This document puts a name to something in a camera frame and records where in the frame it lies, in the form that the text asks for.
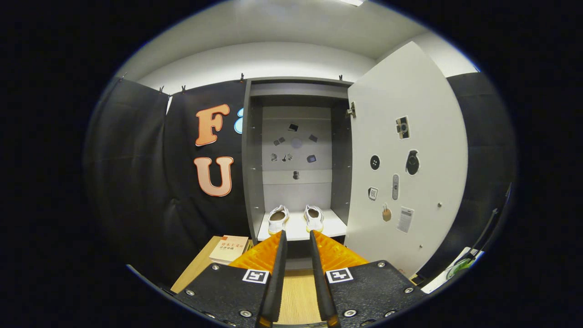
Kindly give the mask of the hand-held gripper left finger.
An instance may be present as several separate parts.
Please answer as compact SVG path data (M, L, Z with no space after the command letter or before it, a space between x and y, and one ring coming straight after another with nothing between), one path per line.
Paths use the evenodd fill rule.
M271 328L279 319L286 257L280 231L229 265L209 264L174 299L221 328Z

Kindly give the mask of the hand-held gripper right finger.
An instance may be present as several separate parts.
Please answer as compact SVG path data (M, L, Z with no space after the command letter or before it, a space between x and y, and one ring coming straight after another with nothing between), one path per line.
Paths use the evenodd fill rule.
M379 328L425 300L386 260L369 262L315 230L310 243L319 315L329 328Z

